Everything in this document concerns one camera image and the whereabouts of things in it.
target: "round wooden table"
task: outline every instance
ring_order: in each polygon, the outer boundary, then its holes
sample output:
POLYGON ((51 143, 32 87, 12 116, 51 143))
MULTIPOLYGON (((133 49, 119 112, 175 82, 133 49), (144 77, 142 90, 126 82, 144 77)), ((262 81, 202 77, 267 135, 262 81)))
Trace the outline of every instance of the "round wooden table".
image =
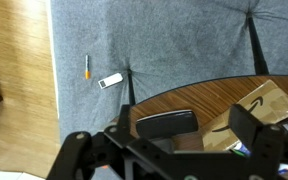
MULTIPOLYGON (((268 80, 272 80, 288 94, 288 76, 247 76, 216 79, 159 94, 131 108, 131 134, 135 137, 138 136, 135 124, 140 118, 182 109, 194 111, 201 127, 268 80)), ((179 135, 173 140, 176 149, 203 149, 203 142, 198 133, 179 135)))

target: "black metal frame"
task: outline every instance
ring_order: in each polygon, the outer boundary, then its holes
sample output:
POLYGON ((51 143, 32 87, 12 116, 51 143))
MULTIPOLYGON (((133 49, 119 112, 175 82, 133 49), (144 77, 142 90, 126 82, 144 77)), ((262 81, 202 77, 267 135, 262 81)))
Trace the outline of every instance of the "black metal frame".
POLYGON ((117 125, 91 137, 75 132, 65 140, 47 180, 89 179, 109 165, 122 179, 283 179, 279 163, 288 163, 288 134, 263 125, 240 105, 233 105, 229 125, 251 151, 168 154, 150 141, 130 135, 130 106, 122 106, 117 125))

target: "gray carpet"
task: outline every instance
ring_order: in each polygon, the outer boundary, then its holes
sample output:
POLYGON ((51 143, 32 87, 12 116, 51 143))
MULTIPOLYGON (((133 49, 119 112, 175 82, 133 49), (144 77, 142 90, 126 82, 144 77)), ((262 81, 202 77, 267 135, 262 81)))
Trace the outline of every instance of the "gray carpet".
MULTIPOLYGON (((248 12, 269 71, 288 75, 285 0, 52 0, 51 9, 62 141, 73 131, 94 134, 118 115, 128 103, 127 69, 137 102, 195 82, 253 75, 248 12), (97 81, 117 72, 124 81, 101 90, 97 81)), ((103 174, 99 179, 111 179, 103 174)))

